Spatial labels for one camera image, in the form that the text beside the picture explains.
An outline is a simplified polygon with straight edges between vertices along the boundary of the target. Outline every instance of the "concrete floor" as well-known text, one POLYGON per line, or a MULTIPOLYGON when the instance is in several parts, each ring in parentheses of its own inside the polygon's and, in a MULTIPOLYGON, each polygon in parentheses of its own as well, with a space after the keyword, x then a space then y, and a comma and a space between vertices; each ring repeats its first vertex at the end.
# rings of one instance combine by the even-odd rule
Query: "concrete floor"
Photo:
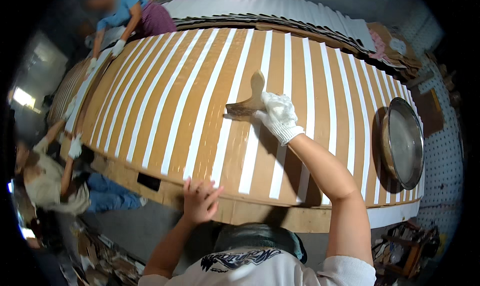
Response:
MULTIPOLYGON (((182 213, 177 210, 149 201, 146 206, 137 210, 89 213, 81 218, 89 227, 105 235, 133 257, 145 263, 154 247, 173 228, 181 215, 182 213)), ((75 238, 70 232, 70 225, 75 218, 66 214, 58 214, 57 219, 70 255, 79 259, 75 238)), ((185 246, 175 274, 182 274, 189 265, 212 252, 214 226, 213 222, 206 223, 194 230, 185 246)), ((372 229, 372 241, 378 239, 386 229, 386 227, 372 229)), ((298 235, 302 239, 308 255, 305 265, 315 271, 321 270, 327 250, 328 234, 300 233, 298 235)))

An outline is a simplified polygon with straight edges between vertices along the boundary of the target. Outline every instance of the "purple skirt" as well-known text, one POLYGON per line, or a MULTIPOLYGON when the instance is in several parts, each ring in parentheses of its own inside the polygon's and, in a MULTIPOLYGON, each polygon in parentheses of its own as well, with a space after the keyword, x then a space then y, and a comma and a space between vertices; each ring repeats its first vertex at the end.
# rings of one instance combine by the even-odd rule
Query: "purple skirt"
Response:
POLYGON ((141 13, 141 21, 137 26, 137 32, 143 37, 177 31, 177 25, 160 3, 148 1, 141 13))

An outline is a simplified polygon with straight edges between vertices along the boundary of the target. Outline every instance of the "hand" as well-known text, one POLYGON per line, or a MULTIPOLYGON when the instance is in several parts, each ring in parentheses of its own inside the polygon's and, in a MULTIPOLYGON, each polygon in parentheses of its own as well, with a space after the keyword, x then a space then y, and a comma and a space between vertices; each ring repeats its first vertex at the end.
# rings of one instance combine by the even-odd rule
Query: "hand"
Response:
POLYGON ((210 221, 219 209, 219 195, 223 187, 214 189, 215 182, 199 181, 192 183, 187 178, 183 185, 183 217, 189 223, 198 225, 210 221))
POLYGON ((125 40, 118 40, 115 46, 112 48, 112 56, 116 58, 122 52, 123 48, 125 47, 125 40))
POLYGON ((68 156, 72 159, 76 159, 82 153, 82 142, 80 139, 82 138, 81 133, 78 133, 70 143, 70 150, 68 151, 68 156))
POLYGON ((90 60, 90 65, 88 65, 87 72, 85 73, 85 79, 87 79, 90 73, 93 72, 93 69, 95 69, 95 66, 97 65, 96 61, 97 61, 97 58, 92 58, 90 60))
POLYGON ((70 118, 70 116, 74 112, 73 109, 75 108, 75 103, 76 102, 77 102, 77 96, 75 95, 71 99, 70 103, 68 104, 67 110, 65 111, 65 113, 62 116, 63 120, 68 121, 68 119, 70 118))
POLYGON ((295 136, 305 133, 303 127, 296 124, 298 118, 295 107, 287 95, 262 92, 261 97, 267 112, 258 110, 253 116, 263 122, 282 146, 287 145, 295 136))

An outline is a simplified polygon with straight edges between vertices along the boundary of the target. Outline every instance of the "blue shirt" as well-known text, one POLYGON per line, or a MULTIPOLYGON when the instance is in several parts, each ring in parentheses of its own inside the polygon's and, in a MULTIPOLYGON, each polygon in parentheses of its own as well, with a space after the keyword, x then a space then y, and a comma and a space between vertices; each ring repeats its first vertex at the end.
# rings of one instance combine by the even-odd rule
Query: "blue shirt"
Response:
POLYGON ((132 17, 130 16, 130 8, 137 2, 140 2, 141 9, 143 10, 148 0, 117 0, 117 12, 107 18, 101 19, 96 26, 97 31, 104 29, 107 25, 116 27, 127 24, 132 17))

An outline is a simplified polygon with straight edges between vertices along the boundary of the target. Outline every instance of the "pegboard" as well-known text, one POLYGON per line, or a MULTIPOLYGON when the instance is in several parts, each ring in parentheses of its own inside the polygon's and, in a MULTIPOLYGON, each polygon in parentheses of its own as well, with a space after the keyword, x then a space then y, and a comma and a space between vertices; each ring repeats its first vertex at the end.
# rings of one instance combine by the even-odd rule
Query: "pegboard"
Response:
POLYGON ((458 226, 463 193, 463 155, 456 113, 450 105, 440 71, 424 54, 443 37, 444 32, 425 5, 412 11, 399 32, 410 42, 422 62, 419 75, 430 69, 433 71, 434 77, 418 88, 421 93, 435 89, 445 121, 441 131, 424 140, 425 191, 417 216, 417 222, 423 227, 436 225, 441 234, 446 234, 444 250, 435 257, 441 259, 458 226))

